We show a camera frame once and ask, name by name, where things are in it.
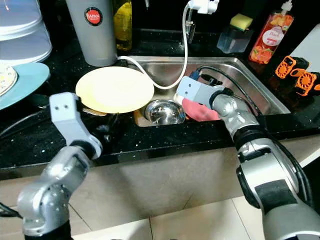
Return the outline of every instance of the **granite countertop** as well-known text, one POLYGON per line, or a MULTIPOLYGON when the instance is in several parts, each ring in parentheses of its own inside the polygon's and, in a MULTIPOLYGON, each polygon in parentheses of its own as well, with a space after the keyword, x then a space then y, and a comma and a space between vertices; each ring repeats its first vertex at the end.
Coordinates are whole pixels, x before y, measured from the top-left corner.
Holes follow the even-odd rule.
MULTIPOLYGON (((137 40, 126 55, 184 54, 178 47, 180 32, 139 30, 134 36, 137 40)), ((210 33, 196 34, 189 48, 189 56, 239 58, 291 111, 289 114, 264 117, 268 130, 276 138, 295 138, 320 133, 320 96, 299 97, 294 92, 293 83, 276 81, 272 77, 274 69, 283 57, 291 52, 290 49, 279 51, 279 54, 276 52, 268 65, 259 65, 248 61, 248 50, 242 54, 223 54, 216 48, 217 37, 210 33)), ((85 62, 75 37, 64 45, 54 47, 44 63, 50 69, 51 78, 35 93, 47 96, 66 91, 74 92, 80 77, 96 69, 85 62)), ((0 180, 38 174, 65 145, 64 138, 50 122, 48 109, 39 110, 35 107, 35 98, 28 97, 0 111, 0 131, 25 116, 37 113, 0 138, 0 180)), ((110 115, 101 117, 83 113, 82 119, 87 126, 93 126, 98 122, 108 123, 110 115)), ((154 157, 234 145, 220 120, 139 127, 132 112, 118 116, 110 135, 111 142, 105 146, 103 155, 94 162, 97 166, 141 159, 147 161, 154 157)))

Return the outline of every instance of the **dish soap bottle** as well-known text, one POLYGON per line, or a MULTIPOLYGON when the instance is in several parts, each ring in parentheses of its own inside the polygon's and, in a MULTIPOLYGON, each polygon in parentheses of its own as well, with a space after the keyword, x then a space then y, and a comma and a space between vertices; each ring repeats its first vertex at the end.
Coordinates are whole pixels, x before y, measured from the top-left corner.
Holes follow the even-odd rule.
POLYGON ((132 48, 131 0, 113 0, 113 12, 116 48, 129 51, 132 48))
POLYGON ((294 21, 294 17, 288 13, 291 8, 291 0, 288 0, 282 5, 282 10, 274 11, 269 15, 251 50, 249 55, 250 61, 259 64, 269 63, 269 60, 294 21))

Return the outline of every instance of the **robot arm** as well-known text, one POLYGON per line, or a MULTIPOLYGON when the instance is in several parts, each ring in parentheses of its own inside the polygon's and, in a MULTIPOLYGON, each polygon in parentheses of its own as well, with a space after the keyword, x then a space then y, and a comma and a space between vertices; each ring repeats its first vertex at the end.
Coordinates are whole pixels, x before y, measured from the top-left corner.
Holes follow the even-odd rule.
POLYGON ((290 159, 268 137, 247 104, 232 91, 183 77, 177 93, 218 112, 235 143, 236 170, 246 200, 262 210, 267 240, 315 240, 320 217, 298 196, 299 183, 290 159))
POLYGON ((26 240, 72 239, 69 199, 84 181, 91 159, 102 152, 100 141, 80 119, 78 99, 69 92, 50 97, 52 122, 65 137, 67 146, 52 159, 40 178, 19 194, 17 208, 23 217, 26 240))

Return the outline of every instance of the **sink basin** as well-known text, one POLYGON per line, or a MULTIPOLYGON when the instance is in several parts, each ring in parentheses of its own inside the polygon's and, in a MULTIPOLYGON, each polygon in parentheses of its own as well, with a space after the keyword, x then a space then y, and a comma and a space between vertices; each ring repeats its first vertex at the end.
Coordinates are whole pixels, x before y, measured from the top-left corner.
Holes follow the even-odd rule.
MULTIPOLYGON (((168 86, 179 77, 183 67, 183 57, 165 56, 131 56, 138 61, 150 77, 159 85, 168 86)), ((235 57, 189 57, 185 74, 188 76, 198 67, 207 65, 218 68, 234 78, 244 91, 251 97, 264 115, 288 114, 290 111, 250 72, 249 69, 235 57)), ((208 69, 202 71, 223 82, 235 95, 245 98, 237 87, 225 76, 208 69)), ((169 90, 154 88, 153 100, 173 99, 177 87, 169 90)), ((145 107, 134 111, 134 120, 140 127, 150 127, 152 124, 144 117, 145 107)))

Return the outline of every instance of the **yellow plate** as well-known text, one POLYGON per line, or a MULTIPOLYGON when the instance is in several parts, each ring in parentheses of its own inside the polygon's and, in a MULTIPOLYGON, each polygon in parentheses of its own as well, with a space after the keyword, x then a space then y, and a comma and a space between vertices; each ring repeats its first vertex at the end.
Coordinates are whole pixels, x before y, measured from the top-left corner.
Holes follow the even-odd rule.
POLYGON ((85 106, 109 114, 128 113, 143 107, 154 91, 146 75, 121 66, 90 71, 75 86, 75 93, 85 106))

